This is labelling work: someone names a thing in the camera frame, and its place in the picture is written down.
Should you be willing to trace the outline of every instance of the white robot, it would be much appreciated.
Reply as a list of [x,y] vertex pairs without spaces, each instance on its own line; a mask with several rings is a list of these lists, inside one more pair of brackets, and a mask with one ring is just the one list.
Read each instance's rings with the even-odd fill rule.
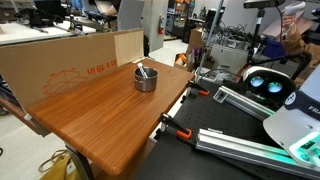
[[264,120],[268,135],[298,163],[320,170],[320,66]]

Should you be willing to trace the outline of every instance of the workbench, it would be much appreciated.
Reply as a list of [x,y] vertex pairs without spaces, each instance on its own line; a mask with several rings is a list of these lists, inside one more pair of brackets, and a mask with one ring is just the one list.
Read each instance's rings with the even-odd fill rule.
[[[237,107],[213,100],[219,85],[202,80],[209,96],[192,93],[183,102],[175,119],[193,130],[199,128],[222,131],[223,134],[273,147],[277,144],[266,134],[262,121]],[[139,169],[135,179],[303,179],[266,167],[218,156],[195,149],[194,145],[176,137],[176,130],[168,127]]]
[[[54,38],[62,38],[72,36],[72,32],[67,30],[70,27],[70,22],[64,21],[54,27],[41,28],[48,31],[48,33],[40,32],[36,29],[11,22],[7,24],[0,24],[4,34],[0,34],[0,46],[16,43],[25,43],[31,41],[47,40]],[[96,30],[87,26],[83,26],[84,33],[95,33]]]
[[145,59],[158,71],[155,91],[134,87],[136,64],[51,96],[29,109],[29,114],[66,142],[84,179],[93,179],[87,158],[109,175],[120,174],[143,147],[186,89],[192,73]]

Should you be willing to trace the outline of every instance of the metal bar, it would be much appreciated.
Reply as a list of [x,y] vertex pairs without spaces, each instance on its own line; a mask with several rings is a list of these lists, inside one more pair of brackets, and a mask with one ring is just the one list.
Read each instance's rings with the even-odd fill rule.
[[261,104],[244,97],[225,86],[221,86],[219,88],[217,93],[213,96],[213,99],[220,103],[225,100],[261,121],[275,113],[271,109],[266,108],[265,106],[262,106]]
[[[221,11],[221,8],[222,8],[222,4],[223,4],[224,0],[220,0],[219,1],[219,4],[218,4],[218,8],[217,8],[217,12],[214,16],[214,19],[213,19],[213,22],[212,22],[212,26],[211,26],[211,29],[210,29],[210,32],[209,32],[209,35],[208,35],[208,39],[207,41],[205,42],[205,48],[207,48],[207,46],[209,45],[209,41],[211,39],[211,36],[212,36],[212,33],[213,33],[213,29],[215,28],[215,25],[217,24],[218,22],[218,19],[219,19],[219,16],[220,16],[220,11]],[[204,52],[202,54],[202,58],[201,58],[201,62],[200,62],[200,66],[199,66],[199,71],[198,73],[201,72],[201,68],[203,67],[203,64],[206,60],[206,53]],[[195,79],[195,82],[198,82],[199,79],[200,79],[200,76],[199,74],[196,74],[196,77],[199,77],[198,79]]]
[[92,173],[90,164],[88,162],[88,159],[82,155],[79,151],[77,151],[74,147],[72,147],[70,144],[66,144],[66,148],[68,153],[70,154],[70,157],[76,166],[79,175],[82,180],[94,180],[94,175]]
[[19,13],[19,10],[18,10],[17,5],[16,5],[16,3],[14,2],[14,0],[11,0],[11,4],[12,4],[12,7],[13,7],[14,11],[15,11],[16,13]]
[[199,130],[196,149],[238,159],[304,178],[320,179],[320,168],[305,167],[294,161],[283,149]]

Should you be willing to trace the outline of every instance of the floor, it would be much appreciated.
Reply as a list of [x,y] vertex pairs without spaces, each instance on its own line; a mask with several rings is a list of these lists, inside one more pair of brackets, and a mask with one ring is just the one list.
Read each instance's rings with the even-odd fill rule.
[[[156,61],[173,66],[175,55],[186,52],[188,44],[181,40],[165,41],[164,46],[149,55]],[[169,114],[173,116],[180,107],[177,101]],[[34,133],[13,115],[0,116],[0,180],[37,180],[38,167],[64,143],[54,134],[42,137]]]

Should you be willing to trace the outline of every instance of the orange clamp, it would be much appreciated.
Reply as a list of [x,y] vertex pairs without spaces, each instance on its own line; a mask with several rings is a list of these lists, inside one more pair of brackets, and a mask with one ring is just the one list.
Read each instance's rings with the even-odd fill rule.
[[182,132],[182,131],[177,131],[177,135],[184,138],[184,139],[190,139],[191,138],[191,134],[192,134],[192,131],[188,128],[186,128],[187,131],[189,132],[188,134]]
[[208,96],[209,95],[209,91],[199,91],[199,94],[204,95],[204,96]]

